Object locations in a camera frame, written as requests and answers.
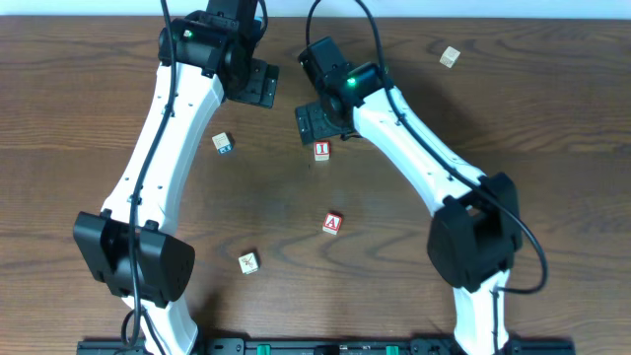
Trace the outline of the red letter I block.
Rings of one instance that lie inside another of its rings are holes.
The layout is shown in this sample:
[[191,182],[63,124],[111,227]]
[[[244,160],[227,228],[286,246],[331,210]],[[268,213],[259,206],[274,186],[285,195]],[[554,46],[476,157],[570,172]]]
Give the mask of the red letter I block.
[[330,143],[327,141],[316,141],[314,143],[314,156],[318,162],[328,161],[330,158]]

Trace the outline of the red letter A block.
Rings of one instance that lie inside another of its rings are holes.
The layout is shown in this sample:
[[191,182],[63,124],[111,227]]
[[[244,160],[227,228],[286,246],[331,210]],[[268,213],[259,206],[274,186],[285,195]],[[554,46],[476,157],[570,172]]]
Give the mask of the red letter A block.
[[343,217],[341,215],[335,213],[327,213],[322,223],[322,229],[325,232],[330,233],[331,235],[337,235],[340,230],[342,221]]

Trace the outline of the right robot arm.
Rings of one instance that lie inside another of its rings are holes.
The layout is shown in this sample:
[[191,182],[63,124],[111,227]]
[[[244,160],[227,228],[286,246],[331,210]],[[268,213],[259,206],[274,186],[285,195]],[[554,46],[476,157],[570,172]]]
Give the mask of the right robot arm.
[[351,63],[331,37],[308,45],[298,60],[318,94],[296,110],[303,142],[356,132],[390,159],[432,217],[427,253],[454,290],[456,343],[467,354],[501,350],[509,334],[498,290],[523,245],[509,215],[519,211],[513,182],[461,159],[382,79],[379,65]]

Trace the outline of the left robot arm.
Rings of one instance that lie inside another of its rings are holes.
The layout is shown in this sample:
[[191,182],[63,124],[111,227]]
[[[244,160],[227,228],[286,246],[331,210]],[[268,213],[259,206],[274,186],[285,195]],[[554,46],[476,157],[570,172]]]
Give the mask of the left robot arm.
[[130,160],[97,214],[73,238],[98,282],[128,307],[115,341],[81,354],[199,354],[203,341],[184,292],[195,251],[175,233],[199,143],[221,104],[272,107],[279,69],[253,53],[269,24],[263,0],[212,0],[166,18],[153,100]]

